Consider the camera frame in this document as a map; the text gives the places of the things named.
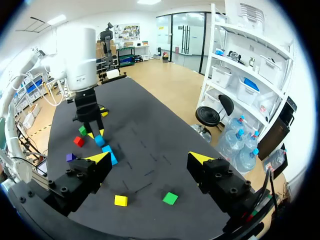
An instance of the black table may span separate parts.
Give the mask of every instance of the black table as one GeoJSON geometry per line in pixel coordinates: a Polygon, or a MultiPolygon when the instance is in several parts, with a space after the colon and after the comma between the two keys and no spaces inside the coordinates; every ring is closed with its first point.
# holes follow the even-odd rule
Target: black table
{"type": "MultiPolygon", "coordinates": [[[[130,78],[96,87],[95,92],[98,103],[110,110],[103,118],[104,139],[118,164],[97,194],[90,194],[69,218],[127,237],[207,240],[222,234],[229,216],[208,194],[201,193],[187,170],[189,151],[213,158],[220,157],[219,153],[130,78]],[[174,205],[162,202],[167,192],[178,195],[174,205]],[[128,206],[115,206],[115,195],[128,196],[128,206]]],[[[72,122],[75,112],[75,105],[66,102],[55,110],[48,144],[48,179],[65,173],[68,153],[79,157],[102,153],[89,136],[82,148],[73,143],[81,127],[72,122]]]]}

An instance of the yellow cube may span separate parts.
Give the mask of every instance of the yellow cube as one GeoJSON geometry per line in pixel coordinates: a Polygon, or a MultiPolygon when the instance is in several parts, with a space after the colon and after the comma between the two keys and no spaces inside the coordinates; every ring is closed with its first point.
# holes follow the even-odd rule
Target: yellow cube
{"type": "Polygon", "coordinates": [[[105,116],[107,116],[107,115],[108,115],[108,112],[107,112],[107,111],[101,113],[101,116],[102,116],[102,117],[105,117],[105,116]]]}
{"type": "Polygon", "coordinates": [[[126,207],[128,205],[128,197],[115,195],[114,205],[126,207]]]}

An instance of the red cube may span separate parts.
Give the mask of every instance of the red cube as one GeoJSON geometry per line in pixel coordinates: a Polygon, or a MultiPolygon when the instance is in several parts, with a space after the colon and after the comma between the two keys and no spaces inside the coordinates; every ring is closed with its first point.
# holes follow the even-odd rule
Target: red cube
{"type": "Polygon", "coordinates": [[[77,136],[73,142],[80,148],[85,144],[85,141],[79,136],[77,136]]]}

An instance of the ceiling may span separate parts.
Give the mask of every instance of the ceiling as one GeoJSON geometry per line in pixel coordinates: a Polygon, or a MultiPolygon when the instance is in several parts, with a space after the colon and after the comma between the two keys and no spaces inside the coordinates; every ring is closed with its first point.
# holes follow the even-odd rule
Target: ceiling
{"type": "MultiPolygon", "coordinates": [[[[141,5],[137,4],[138,0],[26,0],[26,5],[20,11],[20,14],[15,18],[15,22],[12,23],[8,30],[6,39],[0,46],[0,75],[2,71],[23,48],[30,44],[34,39],[38,38],[44,32],[51,29],[51,27],[45,28],[48,25],[44,24],[42,27],[37,28],[37,32],[25,32],[21,30],[27,29],[34,19],[37,18],[43,22],[47,22],[61,14],[66,16],[64,22],[70,22],[84,16],[115,11],[148,11],[154,12],[155,16],[157,12],[165,11],[173,8],[185,7],[185,6],[198,6],[209,5],[213,2],[217,4],[224,4],[224,0],[162,0],[155,5],[141,5]]],[[[33,26],[37,27],[40,23],[35,23],[33,26]]]]}

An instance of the black stool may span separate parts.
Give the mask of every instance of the black stool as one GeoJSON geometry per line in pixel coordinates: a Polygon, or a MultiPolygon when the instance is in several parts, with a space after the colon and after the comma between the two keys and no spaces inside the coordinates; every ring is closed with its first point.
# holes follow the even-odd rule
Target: black stool
{"type": "Polygon", "coordinates": [[[224,119],[226,115],[230,116],[232,112],[234,111],[234,103],[228,97],[227,95],[219,95],[219,100],[221,105],[223,106],[223,109],[220,112],[217,112],[216,110],[212,109],[208,106],[201,106],[195,111],[195,117],[196,119],[202,124],[193,124],[191,127],[197,131],[201,137],[203,137],[208,143],[211,142],[212,136],[207,127],[216,127],[224,119]],[[223,116],[222,119],[220,119],[220,113],[225,110],[226,115],[223,116]]]}

